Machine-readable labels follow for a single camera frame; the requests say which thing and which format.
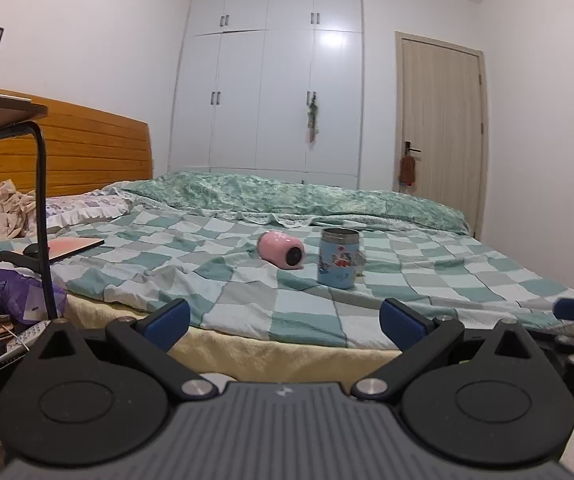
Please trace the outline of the blue cartoon printed cup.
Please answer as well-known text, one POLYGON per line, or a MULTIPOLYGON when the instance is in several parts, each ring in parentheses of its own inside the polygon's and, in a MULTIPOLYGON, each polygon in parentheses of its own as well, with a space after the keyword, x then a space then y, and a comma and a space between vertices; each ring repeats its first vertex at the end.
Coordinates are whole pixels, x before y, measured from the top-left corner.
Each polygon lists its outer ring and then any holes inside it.
POLYGON ((319 238, 319 284, 350 289, 354 286, 357 272, 357 255, 360 249, 360 233, 345 228, 326 228, 319 238))

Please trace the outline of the pink cup lying down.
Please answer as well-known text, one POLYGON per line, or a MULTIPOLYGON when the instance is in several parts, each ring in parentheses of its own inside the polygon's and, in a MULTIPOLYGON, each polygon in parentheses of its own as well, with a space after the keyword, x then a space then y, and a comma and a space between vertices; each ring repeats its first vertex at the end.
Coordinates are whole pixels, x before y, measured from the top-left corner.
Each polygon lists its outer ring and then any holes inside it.
POLYGON ((261 259, 281 270, 301 269, 305 256, 304 244, 299 238, 278 231, 263 233, 257 243, 257 252, 261 259))

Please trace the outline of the yellow mattress pad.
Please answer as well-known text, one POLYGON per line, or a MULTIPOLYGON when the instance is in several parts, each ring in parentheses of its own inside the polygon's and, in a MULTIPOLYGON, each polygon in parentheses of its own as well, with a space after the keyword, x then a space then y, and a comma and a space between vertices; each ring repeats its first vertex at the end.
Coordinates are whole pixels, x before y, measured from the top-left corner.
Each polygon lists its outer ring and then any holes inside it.
POLYGON ((243 337, 201 328, 198 323, 175 344, 170 356, 198 373, 221 373, 242 382, 353 382, 396 358, 400 350, 383 335, 378 300, 345 290, 299 292, 288 305, 304 311, 304 301, 331 300, 345 336, 329 346, 298 344, 289 330, 278 340, 243 337))

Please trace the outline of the pink tablet on bed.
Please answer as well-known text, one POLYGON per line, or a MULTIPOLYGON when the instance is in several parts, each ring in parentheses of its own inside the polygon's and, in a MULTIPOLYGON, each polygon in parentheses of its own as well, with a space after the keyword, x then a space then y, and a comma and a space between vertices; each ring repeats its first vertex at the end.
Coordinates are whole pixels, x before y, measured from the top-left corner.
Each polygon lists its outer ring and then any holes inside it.
POLYGON ((102 238, 89 237, 56 237, 48 241, 48 260, 54 263, 86 250, 102 246, 102 238))

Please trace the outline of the purple plastic package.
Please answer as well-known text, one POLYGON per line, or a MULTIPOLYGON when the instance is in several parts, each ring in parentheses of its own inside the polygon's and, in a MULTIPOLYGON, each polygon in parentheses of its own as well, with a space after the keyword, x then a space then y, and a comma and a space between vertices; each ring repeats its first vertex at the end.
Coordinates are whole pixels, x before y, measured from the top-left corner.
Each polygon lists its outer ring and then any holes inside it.
POLYGON ((0 314, 24 325, 47 321, 41 281, 12 269, 0 269, 0 314))

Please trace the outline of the green checkered bed sheet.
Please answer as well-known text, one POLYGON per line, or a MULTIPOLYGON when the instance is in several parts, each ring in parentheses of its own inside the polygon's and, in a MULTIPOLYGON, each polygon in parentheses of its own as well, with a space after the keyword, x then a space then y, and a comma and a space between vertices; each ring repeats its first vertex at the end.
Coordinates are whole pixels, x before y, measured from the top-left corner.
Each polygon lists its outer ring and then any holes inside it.
POLYGON ((556 324, 554 302, 573 296, 472 237, 406 222, 364 230, 363 273, 351 289, 330 288, 317 279, 319 228, 295 229, 305 247, 298 270, 262 260, 261 233, 259 224, 138 207, 70 228, 69 236, 96 238, 100 246, 54 263, 51 272, 71 297, 144 312, 180 297, 204 330, 353 349, 391 348, 378 322, 388 298, 470 328, 501 318, 543 328, 556 324))

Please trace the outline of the floral pillow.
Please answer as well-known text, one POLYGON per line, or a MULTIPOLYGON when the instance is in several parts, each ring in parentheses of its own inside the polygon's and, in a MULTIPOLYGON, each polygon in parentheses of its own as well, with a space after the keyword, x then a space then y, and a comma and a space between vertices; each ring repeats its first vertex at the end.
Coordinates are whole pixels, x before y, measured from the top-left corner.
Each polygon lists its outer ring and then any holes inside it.
POLYGON ((68 195, 46 200, 46 229, 54 233, 79 224, 114 220, 127 214, 130 204, 117 195, 68 195))

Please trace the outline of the green floral duvet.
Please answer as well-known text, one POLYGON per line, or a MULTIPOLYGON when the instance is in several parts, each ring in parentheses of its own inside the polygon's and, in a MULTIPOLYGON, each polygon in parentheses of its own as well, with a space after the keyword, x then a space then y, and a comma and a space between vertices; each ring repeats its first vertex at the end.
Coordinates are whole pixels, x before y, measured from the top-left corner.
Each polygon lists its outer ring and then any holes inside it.
POLYGON ((356 226, 383 231, 421 228, 458 235, 470 233, 462 211, 392 191, 197 171, 120 182, 112 189, 143 205, 260 226, 356 226))

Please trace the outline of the floral crumpled cloth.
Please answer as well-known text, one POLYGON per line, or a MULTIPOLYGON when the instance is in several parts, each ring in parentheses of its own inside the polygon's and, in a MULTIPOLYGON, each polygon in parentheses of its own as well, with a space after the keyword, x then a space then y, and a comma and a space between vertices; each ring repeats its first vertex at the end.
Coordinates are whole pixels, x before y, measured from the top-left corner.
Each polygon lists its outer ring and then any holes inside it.
POLYGON ((36 192, 18 191, 12 180, 0 183, 0 242, 37 231, 36 192))

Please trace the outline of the wooden headboard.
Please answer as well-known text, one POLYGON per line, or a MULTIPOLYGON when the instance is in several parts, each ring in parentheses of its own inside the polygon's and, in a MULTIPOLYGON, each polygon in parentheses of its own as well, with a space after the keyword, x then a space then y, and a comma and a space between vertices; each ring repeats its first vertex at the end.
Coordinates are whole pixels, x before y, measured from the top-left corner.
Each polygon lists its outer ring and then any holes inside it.
MULTIPOLYGON (((32 96, 48 108, 38 121, 46 145, 46 195, 67 196, 119 181, 153 177, 145 122, 81 105, 32 96)), ((0 141, 0 182, 22 192, 36 185, 36 141, 32 136, 0 141)))

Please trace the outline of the beige wooden door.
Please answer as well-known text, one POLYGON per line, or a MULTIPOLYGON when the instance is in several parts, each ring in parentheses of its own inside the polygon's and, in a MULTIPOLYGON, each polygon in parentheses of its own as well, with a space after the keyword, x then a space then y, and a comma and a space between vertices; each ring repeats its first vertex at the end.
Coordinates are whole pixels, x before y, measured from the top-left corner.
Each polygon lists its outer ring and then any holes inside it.
POLYGON ((480 50, 397 32, 397 148, 394 188, 462 211, 482 232, 488 180, 488 91, 480 50), (399 185, 405 142, 419 148, 416 181, 399 185))

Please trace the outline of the black table stand pole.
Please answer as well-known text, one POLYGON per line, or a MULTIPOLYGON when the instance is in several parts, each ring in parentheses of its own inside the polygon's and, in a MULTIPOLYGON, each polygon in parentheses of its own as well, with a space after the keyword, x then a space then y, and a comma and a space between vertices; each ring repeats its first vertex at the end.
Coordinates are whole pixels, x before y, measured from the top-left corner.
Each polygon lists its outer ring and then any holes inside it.
POLYGON ((51 321, 58 318, 55 304, 54 289, 48 255, 48 233, 46 233, 46 147, 41 129, 36 122, 20 122, 16 125, 0 128, 0 140, 31 134, 37 143, 36 166, 36 208, 37 208, 37 244, 38 256, 31 269, 39 272, 43 297, 48 318, 51 321))

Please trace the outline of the dried flower bundle hanging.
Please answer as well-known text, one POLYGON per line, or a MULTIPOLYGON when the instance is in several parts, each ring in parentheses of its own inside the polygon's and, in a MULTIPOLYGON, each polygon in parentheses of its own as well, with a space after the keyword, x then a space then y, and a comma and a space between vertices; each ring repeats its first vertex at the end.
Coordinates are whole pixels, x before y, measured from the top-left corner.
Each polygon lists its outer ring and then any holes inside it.
POLYGON ((309 142, 314 143, 317 135, 317 115, 319 114, 319 106, 317 105, 317 97, 315 91, 312 91, 308 94, 307 105, 309 142))

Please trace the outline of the white built-in wardrobe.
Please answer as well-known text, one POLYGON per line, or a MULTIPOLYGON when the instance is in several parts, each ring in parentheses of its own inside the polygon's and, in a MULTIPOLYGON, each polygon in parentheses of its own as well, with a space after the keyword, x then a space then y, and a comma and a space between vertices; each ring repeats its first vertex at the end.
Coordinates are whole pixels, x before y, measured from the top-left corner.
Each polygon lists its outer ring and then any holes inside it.
POLYGON ((357 188, 362 110, 362 0, 191 0, 170 170, 357 188))

